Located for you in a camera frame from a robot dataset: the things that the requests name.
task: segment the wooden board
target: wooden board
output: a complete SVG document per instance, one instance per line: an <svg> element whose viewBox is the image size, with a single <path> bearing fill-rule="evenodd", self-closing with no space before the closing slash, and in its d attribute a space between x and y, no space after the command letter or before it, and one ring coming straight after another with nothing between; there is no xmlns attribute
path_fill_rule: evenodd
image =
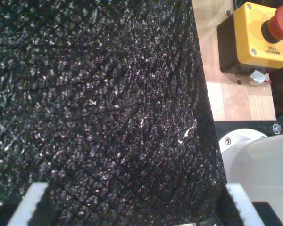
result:
<svg viewBox="0 0 283 226"><path fill-rule="evenodd" d="M217 25L227 18L227 10L233 12L233 0L192 3L214 120L275 120L270 84L257 84L249 76L220 71Z"/></svg>

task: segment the emergency stop button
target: emergency stop button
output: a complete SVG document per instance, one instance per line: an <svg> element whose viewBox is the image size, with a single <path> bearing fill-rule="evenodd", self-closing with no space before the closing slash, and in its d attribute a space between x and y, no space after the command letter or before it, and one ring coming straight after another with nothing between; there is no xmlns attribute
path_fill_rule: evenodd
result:
<svg viewBox="0 0 283 226"><path fill-rule="evenodd" d="M277 40L283 40L283 6L279 7L275 15L270 18L268 29Z"/></svg>
<svg viewBox="0 0 283 226"><path fill-rule="evenodd" d="M263 37L270 43L283 40L283 6L279 7L270 20L265 21L261 28Z"/></svg>

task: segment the yellow switch box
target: yellow switch box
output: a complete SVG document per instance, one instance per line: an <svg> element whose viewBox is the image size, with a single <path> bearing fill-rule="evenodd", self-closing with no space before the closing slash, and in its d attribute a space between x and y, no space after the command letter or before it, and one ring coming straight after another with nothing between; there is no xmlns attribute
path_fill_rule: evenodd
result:
<svg viewBox="0 0 283 226"><path fill-rule="evenodd" d="M221 71L251 74L283 67L283 40L271 43L263 36L262 25L275 12L275 8L247 2L218 25Z"/></svg>

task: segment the screw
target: screw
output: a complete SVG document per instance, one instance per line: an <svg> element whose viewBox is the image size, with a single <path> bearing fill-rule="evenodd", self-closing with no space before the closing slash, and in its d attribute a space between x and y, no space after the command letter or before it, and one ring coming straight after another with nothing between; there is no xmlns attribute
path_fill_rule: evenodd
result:
<svg viewBox="0 0 283 226"><path fill-rule="evenodd" d="M273 132L274 132L276 135L279 135L279 134L282 132L281 126L278 125L278 124L273 125Z"/></svg>
<svg viewBox="0 0 283 226"><path fill-rule="evenodd" d="M232 142L232 141L231 141L231 139L230 139L230 138L228 138L228 137L227 137L227 138L225 139L225 143L226 143L227 145L230 145L230 144L231 144L231 142Z"/></svg>
<svg viewBox="0 0 283 226"><path fill-rule="evenodd" d="M256 55L257 54L257 52L256 52L256 50L254 48L251 49L251 54L252 55Z"/></svg>

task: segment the textured black surface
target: textured black surface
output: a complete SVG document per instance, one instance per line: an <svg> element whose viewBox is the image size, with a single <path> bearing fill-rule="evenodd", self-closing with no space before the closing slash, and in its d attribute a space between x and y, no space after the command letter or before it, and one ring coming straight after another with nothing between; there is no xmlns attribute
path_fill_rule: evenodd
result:
<svg viewBox="0 0 283 226"><path fill-rule="evenodd" d="M190 0L0 0L0 207L54 225L213 215L225 182Z"/></svg>

